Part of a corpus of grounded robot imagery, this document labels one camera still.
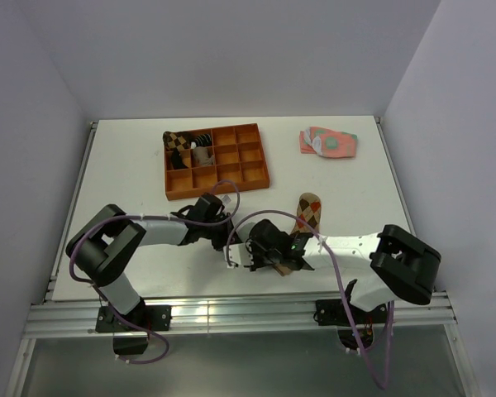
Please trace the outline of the pink green sock pair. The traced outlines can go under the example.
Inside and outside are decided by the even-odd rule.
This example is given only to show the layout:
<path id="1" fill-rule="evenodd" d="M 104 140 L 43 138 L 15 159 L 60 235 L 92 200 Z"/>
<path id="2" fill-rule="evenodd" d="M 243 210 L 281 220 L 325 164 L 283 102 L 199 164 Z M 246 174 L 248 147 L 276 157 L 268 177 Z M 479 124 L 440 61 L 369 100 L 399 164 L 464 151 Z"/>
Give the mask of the pink green sock pair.
<path id="1" fill-rule="evenodd" d="M 325 127 L 307 127 L 300 131 L 298 140 L 302 154 L 328 159 L 354 158 L 358 146 L 357 135 Z"/>

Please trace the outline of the orange compartment tray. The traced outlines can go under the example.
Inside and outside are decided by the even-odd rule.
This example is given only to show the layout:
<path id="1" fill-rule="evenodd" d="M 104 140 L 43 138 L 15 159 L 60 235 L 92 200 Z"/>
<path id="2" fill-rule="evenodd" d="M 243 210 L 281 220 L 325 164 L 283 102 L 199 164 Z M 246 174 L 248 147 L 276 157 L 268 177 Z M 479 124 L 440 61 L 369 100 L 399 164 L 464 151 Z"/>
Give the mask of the orange compartment tray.
<path id="1" fill-rule="evenodd" d="M 164 148 L 165 196 L 169 201 L 196 198 L 214 192 L 233 193 L 235 190 L 267 189 L 270 177 L 259 126 L 255 123 L 182 131 L 192 134 L 210 133 L 215 165 L 196 166 L 192 149 L 179 151 L 186 170 L 172 170 L 171 151 Z"/>

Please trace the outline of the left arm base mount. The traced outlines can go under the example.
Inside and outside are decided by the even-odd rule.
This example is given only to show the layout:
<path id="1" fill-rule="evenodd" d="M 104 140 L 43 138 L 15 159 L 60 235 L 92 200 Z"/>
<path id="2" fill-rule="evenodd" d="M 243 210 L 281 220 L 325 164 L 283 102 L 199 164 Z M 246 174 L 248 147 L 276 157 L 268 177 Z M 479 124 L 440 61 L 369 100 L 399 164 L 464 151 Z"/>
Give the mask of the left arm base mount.
<path id="1" fill-rule="evenodd" d="M 122 316 L 127 322 L 140 328 L 151 331 L 168 331 L 171 320 L 169 305 L 143 306 L 133 309 L 129 314 Z M 136 328 L 122 323 L 108 306 L 98 310 L 98 319 L 95 325 L 98 333 L 134 332 Z"/>

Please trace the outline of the aluminium front rail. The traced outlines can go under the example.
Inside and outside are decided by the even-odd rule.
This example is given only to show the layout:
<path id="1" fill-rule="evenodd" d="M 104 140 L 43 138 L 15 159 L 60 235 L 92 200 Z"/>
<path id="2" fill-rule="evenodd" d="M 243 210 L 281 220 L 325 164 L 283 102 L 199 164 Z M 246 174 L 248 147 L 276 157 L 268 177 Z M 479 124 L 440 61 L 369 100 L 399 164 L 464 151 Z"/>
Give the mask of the aluminium front rail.
<path id="1" fill-rule="evenodd" d="M 210 299 L 148 299 L 150 306 L 169 305 L 171 320 L 166 336 L 187 334 L 284 332 L 314 330 L 315 302 L 336 294 L 270 294 Z M 456 324 L 445 292 L 435 293 L 426 306 L 398 300 L 394 325 L 431 326 Z M 25 339 L 97 337 L 94 331 L 100 304 L 97 301 L 55 302 L 31 307 L 22 336 Z"/>

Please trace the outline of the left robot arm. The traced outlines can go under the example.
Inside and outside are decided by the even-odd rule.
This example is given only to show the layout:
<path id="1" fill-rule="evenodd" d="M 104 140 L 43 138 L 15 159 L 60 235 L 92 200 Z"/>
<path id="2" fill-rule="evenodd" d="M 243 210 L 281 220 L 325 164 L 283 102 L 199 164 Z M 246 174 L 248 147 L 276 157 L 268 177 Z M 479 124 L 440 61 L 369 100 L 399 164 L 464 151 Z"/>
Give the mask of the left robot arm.
<path id="1" fill-rule="evenodd" d="M 142 246 L 187 246 L 205 239 L 216 251 L 231 240 L 232 215 L 215 195 L 203 194 L 194 205 L 164 216 L 131 216 L 116 204 L 103 207 L 65 248 L 70 276 L 90 284 L 115 310 L 126 330 L 149 324 L 145 300 L 125 274 Z"/>

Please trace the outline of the black sock in tray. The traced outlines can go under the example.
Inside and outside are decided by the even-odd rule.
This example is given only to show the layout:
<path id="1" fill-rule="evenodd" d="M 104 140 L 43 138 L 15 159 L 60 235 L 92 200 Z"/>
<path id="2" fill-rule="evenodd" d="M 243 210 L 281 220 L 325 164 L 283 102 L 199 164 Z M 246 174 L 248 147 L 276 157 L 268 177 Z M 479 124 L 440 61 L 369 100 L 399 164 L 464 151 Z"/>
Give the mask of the black sock in tray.
<path id="1" fill-rule="evenodd" d="M 173 149 L 170 152 L 169 162 L 172 170 L 186 170 L 188 168 L 184 163 L 183 157 L 177 149 Z"/>

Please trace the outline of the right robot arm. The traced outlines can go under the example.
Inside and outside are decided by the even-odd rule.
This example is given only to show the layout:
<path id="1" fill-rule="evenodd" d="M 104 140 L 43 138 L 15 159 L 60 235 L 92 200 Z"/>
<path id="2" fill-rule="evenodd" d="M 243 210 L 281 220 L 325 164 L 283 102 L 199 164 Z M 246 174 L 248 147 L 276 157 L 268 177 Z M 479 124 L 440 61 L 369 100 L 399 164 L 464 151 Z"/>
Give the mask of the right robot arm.
<path id="1" fill-rule="evenodd" d="M 338 264 L 345 299 L 341 312 L 357 323 L 389 301 L 401 299 L 425 306 L 432 300 L 441 254 L 393 224 L 378 233 L 350 237 L 288 234 L 263 219 L 241 228 L 250 263 L 256 271 L 281 266 L 290 271 L 315 271 Z"/>

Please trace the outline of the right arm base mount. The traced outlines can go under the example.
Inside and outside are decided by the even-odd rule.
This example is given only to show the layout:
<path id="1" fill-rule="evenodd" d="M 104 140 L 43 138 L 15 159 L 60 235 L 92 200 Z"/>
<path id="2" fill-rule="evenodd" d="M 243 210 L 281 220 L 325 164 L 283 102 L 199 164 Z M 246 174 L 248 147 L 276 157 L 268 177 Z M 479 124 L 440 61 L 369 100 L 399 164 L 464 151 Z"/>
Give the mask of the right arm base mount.
<path id="1" fill-rule="evenodd" d="M 349 327 L 351 325 L 341 299 L 319 299 L 315 302 L 315 308 L 313 320 L 319 326 Z M 386 304 L 381 304 L 369 312 L 352 305 L 350 309 L 356 326 L 384 324 L 388 318 Z"/>

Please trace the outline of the black white striped sock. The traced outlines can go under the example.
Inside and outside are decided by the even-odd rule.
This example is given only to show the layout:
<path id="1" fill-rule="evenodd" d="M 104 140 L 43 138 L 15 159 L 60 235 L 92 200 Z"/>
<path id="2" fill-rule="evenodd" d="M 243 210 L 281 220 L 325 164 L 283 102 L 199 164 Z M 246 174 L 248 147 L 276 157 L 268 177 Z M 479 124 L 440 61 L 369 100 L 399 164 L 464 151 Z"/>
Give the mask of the black white striped sock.
<path id="1" fill-rule="evenodd" d="M 190 140 L 190 148 L 209 147 L 212 146 L 212 135 L 210 133 L 192 134 Z"/>

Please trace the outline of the brown checkered rolled sock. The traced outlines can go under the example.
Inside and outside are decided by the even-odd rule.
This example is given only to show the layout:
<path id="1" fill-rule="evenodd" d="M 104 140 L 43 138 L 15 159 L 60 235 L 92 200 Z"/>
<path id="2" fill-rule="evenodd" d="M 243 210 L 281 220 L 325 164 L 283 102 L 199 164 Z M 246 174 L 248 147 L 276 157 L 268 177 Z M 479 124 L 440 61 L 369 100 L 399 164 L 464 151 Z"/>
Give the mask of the brown checkered rolled sock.
<path id="1" fill-rule="evenodd" d="M 182 151 L 191 148 L 193 136 L 189 132 L 164 132 L 162 139 L 167 151 Z"/>

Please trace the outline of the beige rolled sock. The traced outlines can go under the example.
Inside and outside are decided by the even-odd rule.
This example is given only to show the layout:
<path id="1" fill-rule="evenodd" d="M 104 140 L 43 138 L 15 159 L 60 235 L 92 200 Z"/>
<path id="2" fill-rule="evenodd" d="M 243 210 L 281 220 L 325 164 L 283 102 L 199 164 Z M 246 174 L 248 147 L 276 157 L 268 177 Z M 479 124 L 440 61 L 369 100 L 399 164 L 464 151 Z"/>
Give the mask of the beige rolled sock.
<path id="1" fill-rule="evenodd" d="M 205 146 L 197 146 L 192 149 L 192 155 L 196 166 L 215 165 L 214 155 L 211 155 Z"/>

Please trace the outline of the argyle beige orange sock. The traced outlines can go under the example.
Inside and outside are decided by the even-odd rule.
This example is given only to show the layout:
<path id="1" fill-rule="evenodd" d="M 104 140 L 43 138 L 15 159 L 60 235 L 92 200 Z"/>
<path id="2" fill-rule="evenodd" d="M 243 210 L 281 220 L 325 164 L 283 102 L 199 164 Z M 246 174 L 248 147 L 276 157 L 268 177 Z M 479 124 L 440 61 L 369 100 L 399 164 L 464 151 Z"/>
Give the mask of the argyle beige orange sock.
<path id="1" fill-rule="evenodd" d="M 320 230 L 321 216 L 322 216 L 322 202 L 321 199 L 313 193 L 303 193 L 298 199 L 298 206 L 296 216 L 306 222 L 316 232 Z M 297 234 L 298 232 L 309 232 L 303 223 L 296 221 L 290 235 Z M 285 265 L 274 265 L 274 269 L 281 276 L 290 275 L 293 271 Z"/>

